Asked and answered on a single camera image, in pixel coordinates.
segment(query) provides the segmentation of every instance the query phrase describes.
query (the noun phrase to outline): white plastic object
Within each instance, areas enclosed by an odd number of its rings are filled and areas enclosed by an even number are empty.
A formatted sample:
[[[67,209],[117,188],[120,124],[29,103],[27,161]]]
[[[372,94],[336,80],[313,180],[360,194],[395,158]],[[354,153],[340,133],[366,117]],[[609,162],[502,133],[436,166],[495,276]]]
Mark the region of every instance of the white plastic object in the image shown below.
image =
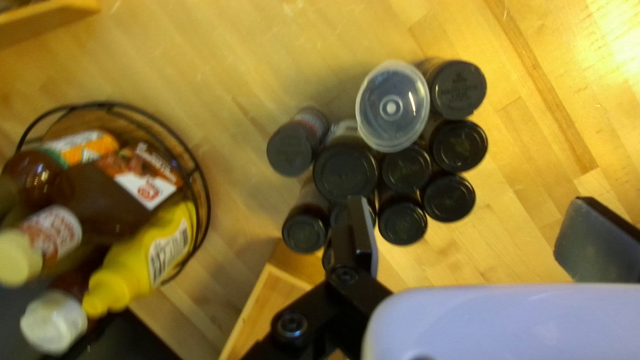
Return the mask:
[[[22,335],[43,354],[59,356],[86,332],[82,304],[61,290],[49,290],[29,303],[20,319]]]
[[[429,115],[429,90],[413,65],[387,60],[364,79],[356,99],[362,138],[373,149],[397,152],[422,133]]]
[[[362,360],[637,360],[640,285],[408,290],[371,316]]]

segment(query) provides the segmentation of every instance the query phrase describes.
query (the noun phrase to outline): product label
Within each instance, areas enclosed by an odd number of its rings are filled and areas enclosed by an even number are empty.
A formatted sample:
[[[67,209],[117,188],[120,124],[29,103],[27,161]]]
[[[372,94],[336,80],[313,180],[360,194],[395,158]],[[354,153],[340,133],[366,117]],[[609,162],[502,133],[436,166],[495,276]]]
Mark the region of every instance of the product label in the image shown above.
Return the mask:
[[[144,142],[97,160],[96,164],[147,209],[153,210],[182,186],[182,179]]]
[[[296,117],[292,121],[299,121],[305,123],[308,127],[313,129],[318,138],[322,138],[326,133],[326,120],[322,117],[320,111],[316,114],[315,111],[301,111],[296,114]]]
[[[360,137],[360,133],[358,132],[358,122],[353,119],[347,119],[334,124],[331,129],[329,129],[329,133],[326,135],[324,143],[326,145],[330,145],[336,139],[343,136]]]
[[[71,210],[52,205],[27,218],[20,225],[34,249],[42,251],[45,265],[74,250],[82,240],[82,226]]]
[[[158,238],[149,248],[149,279],[151,285],[157,286],[167,271],[171,270],[182,259],[189,249],[189,223],[182,219],[176,232],[167,238]]]
[[[45,142],[42,147],[57,153],[68,166],[96,160],[102,155],[117,151],[115,138],[103,131],[89,130]]]

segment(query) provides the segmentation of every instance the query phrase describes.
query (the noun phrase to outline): bottle cap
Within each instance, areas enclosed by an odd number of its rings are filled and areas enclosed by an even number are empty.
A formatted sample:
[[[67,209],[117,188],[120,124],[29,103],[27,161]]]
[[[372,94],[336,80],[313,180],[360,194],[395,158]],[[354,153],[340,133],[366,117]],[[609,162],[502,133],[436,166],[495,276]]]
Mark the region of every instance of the bottle cap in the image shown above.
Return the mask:
[[[267,159],[284,176],[299,176],[311,166],[320,148],[318,137],[301,122],[288,122],[267,143]]]
[[[282,226],[282,238],[291,250],[309,254],[324,245],[326,231],[320,219],[310,215],[296,215]]]
[[[431,175],[429,155],[417,145],[385,156],[382,179],[399,193],[415,193],[422,189]]]
[[[448,172],[463,172],[482,161],[488,148],[486,134],[467,120],[448,121],[433,136],[431,153],[438,165]]]
[[[375,225],[376,214],[371,208],[371,206],[368,206],[368,208],[369,208],[369,216],[371,217],[371,223]],[[349,206],[347,204],[337,204],[333,207],[330,215],[331,227],[338,226],[338,225],[346,225],[349,223],[349,220],[350,220]]]
[[[0,249],[1,284],[20,286],[42,271],[42,254],[31,247],[31,239],[22,231],[0,231]]]
[[[356,118],[362,138],[373,149],[396,152],[411,145],[429,114],[426,80],[414,66],[388,60],[373,69],[360,87]]]
[[[427,185],[422,203],[427,215],[434,220],[458,221],[474,208],[476,192],[465,178],[446,175]]]
[[[131,276],[125,268],[101,268],[93,273],[89,280],[89,290],[82,300],[82,307],[90,319],[101,318],[108,311],[123,311],[129,305],[131,296],[124,276]]]
[[[433,107],[445,119],[459,120],[473,114],[486,95],[484,74],[466,61],[447,61],[428,78]]]
[[[378,182],[378,165],[364,144],[338,143],[320,153],[314,181],[332,202],[346,202],[350,195],[368,197]]]
[[[49,290],[29,303],[20,330],[38,351],[59,356],[86,332],[87,322],[78,300],[64,291]]]
[[[410,202],[397,202],[380,213],[378,229],[382,237],[396,245],[409,245],[427,231],[427,216]]]

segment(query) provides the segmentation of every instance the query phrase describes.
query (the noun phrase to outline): black metal bracket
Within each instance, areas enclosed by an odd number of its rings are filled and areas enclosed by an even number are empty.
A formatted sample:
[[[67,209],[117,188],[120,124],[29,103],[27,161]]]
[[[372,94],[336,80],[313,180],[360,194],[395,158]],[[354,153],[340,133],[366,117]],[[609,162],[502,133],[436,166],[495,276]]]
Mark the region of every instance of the black metal bracket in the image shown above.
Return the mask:
[[[324,249],[326,277],[282,309],[243,360],[322,360],[339,348],[360,359],[362,336],[391,291],[375,279],[377,250],[365,199],[349,199],[350,224],[334,227]]]

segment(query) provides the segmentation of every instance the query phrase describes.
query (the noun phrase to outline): white bottle cap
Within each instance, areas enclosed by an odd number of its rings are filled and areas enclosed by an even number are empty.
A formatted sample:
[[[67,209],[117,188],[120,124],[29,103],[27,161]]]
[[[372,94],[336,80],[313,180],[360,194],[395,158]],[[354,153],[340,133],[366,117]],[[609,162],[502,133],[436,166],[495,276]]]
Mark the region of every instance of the white bottle cap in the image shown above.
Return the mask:
[[[61,290],[49,290],[29,303],[20,319],[24,338],[43,354],[59,356],[86,332],[82,304]]]

